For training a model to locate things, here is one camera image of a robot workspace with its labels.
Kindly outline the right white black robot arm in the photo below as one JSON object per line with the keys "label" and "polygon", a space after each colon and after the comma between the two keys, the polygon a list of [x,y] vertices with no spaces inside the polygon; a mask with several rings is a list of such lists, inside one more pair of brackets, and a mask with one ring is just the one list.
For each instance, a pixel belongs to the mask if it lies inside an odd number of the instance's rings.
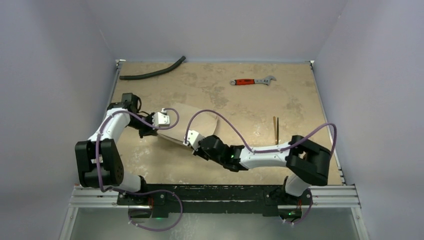
{"label": "right white black robot arm", "polygon": [[332,152],[326,147],[301,135],[292,136],[283,144],[253,147],[227,145],[216,135],[207,137],[190,133],[186,145],[193,155],[211,160],[231,172],[263,167],[283,167],[288,176],[280,196],[288,204],[294,203],[310,186],[326,186]]}

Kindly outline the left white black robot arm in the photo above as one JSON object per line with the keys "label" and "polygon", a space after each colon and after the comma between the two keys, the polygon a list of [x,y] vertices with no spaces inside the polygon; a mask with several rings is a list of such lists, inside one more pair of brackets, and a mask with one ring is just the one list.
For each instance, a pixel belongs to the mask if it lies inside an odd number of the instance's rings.
{"label": "left white black robot arm", "polygon": [[126,127],[137,130],[140,138],[157,135],[152,128],[154,114],[142,111],[141,106],[137,95],[124,93],[120,102],[109,104],[98,130],[88,140],[76,143],[77,172],[83,187],[130,192],[130,199],[138,205],[148,201],[145,179],[124,169],[117,147]]}

